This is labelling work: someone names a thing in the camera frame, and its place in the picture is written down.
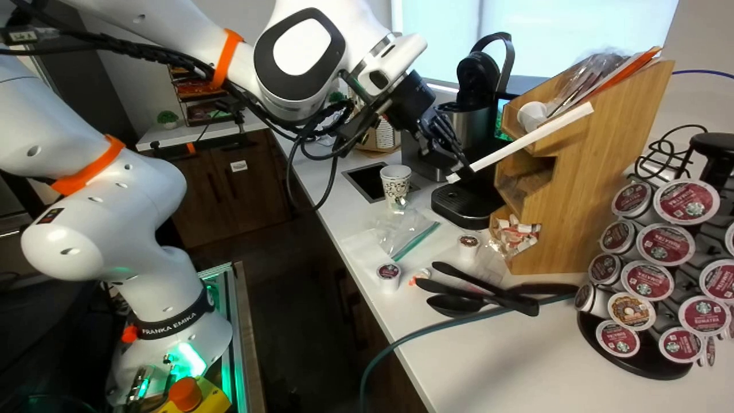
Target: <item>wooden holder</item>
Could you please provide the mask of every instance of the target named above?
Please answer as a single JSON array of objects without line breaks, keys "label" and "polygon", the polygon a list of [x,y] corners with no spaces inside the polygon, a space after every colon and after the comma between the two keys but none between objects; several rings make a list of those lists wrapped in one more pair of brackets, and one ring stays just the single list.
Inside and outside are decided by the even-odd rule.
[{"label": "wooden holder", "polygon": [[[671,62],[653,62],[615,87],[592,96],[593,112],[495,165],[495,188],[521,223],[541,226],[539,243],[507,259],[513,276],[584,274],[598,252],[598,236],[613,223],[613,195],[624,185],[624,169],[636,164],[656,120]],[[528,102],[550,102],[568,71],[507,103],[503,128],[526,136],[515,122]]]}]

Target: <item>floor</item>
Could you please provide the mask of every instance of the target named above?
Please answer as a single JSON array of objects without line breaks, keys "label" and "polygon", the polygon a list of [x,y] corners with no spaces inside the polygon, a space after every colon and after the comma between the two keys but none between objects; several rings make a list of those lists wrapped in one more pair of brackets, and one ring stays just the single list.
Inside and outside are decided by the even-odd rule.
[{"label": "floor", "polygon": [[241,259],[269,413],[347,413],[358,406],[355,351],[338,311],[332,249],[311,215],[194,252]]}]

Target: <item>white countertop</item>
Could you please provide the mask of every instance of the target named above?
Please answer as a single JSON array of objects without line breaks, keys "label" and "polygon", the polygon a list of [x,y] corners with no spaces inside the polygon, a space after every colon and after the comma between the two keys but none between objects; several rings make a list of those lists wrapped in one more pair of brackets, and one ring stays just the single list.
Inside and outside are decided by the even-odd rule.
[{"label": "white countertop", "polygon": [[[230,136],[235,128],[222,125],[216,128]],[[170,130],[167,142],[187,142],[200,130]],[[160,130],[148,134],[146,142],[160,141]],[[385,205],[369,205],[343,177],[343,169],[369,164],[398,164],[398,151],[390,157],[369,157],[352,151],[339,159],[339,175],[318,219],[332,239],[338,252],[361,286],[371,314],[390,341],[445,322],[425,301],[426,292],[406,282],[385,293],[361,266],[361,257],[379,254],[380,249],[369,243],[374,226]],[[311,202],[320,199],[327,184],[327,164],[296,159],[296,175]],[[411,210],[440,227],[426,236],[413,252],[401,259],[406,274],[426,269],[445,259],[455,242],[465,231],[437,219],[429,210],[432,188],[411,195]],[[652,381],[619,369],[601,358],[578,332],[576,311],[568,304],[543,305],[539,316],[499,314],[494,320],[465,324],[418,337],[397,351],[425,406],[436,413],[539,413],[539,410],[593,410],[593,413],[690,413],[690,410],[732,410],[734,384],[734,339],[718,341],[715,368],[693,368],[676,381]]]}]

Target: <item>coffee maker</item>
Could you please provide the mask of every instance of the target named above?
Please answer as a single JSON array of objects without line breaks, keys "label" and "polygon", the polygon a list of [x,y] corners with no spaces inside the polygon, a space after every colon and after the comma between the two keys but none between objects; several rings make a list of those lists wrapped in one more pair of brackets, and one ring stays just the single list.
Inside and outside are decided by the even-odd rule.
[{"label": "coffee maker", "polygon": [[[504,44],[503,70],[495,65],[494,57],[484,54],[484,49],[494,42]],[[511,36],[507,33],[482,36],[471,49],[471,55],[463,57],[456,66],[456,78],[458,78],[456,102],[443,103],[437,107],[451,122],[455,134],[465,153],[465,161],[471,164],[504,148],[504,141],[498,138],[498,112],[499,112],[499,103],[511,99],[511,94],[507,94],[511,66],[513,66]],[[416,153],[418,151],[411,149],[411,144],[403,148],[403,161],[416,159]],[[426,164],[433,167],[436,182],[445,177],[450,165],[456,165],[456,161],[445,153],[432,153]],[[494,185],[494,167],[463,175],[461,182],[440,185],[432,194],[432,210],[465,229],[488,227],[488,213],[499,210],[503,205],[504,202]]]}]

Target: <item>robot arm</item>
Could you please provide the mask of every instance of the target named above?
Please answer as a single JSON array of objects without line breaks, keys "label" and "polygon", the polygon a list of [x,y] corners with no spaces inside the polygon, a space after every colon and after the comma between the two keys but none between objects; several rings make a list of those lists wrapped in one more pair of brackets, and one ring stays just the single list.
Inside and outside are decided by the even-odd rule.
[{"label": "robot arm", "polygon": [[[335,89],[347,87],[358,102],[358,112],[342,128],[351,138],[361,138],[379,114],[398,130],[445,134],[433,94],[418,74],[408,74],[425,42],[395,36],[363,0],[278,0],[254,46],[216,25],[190,0],[63,2],[190,55],[203,70],[225,66],[213,78],[225,76],[226,87],[279,125],[307,125]],[[0,55],[0,125],[0,169],[12,175],[63,179],[110,151],[104,134],[6,55]],[[174,350],[190,346],[208,368],[231,339],[231,327],[206,305],[187,254],[153,242],[183,190],[177,167],[120,149],[22,235],[22,250],[41,274],[110,282],[129,304],[141,335],[114,360],[113,406],[129,402],[141,369],[170,369]]]},{"label": "robot arm", "polygon": [[[190,0],[63,2],[208,66],[221,65],[231,42],[231,33],[216,25]],[[416,71],[408,74],[426,44],[393,34],[363,0],[278,0],[254,46],[234,42],[226,80],[278,125],[305,125],[335,89],[347,87],[347,94],[361,102],[355,125],[371,127],[383,114],[397,130],[455,141],[433,107],[426,83]],[[343,134],[347,141],[358,141],[364,128],[351,127]]]}]

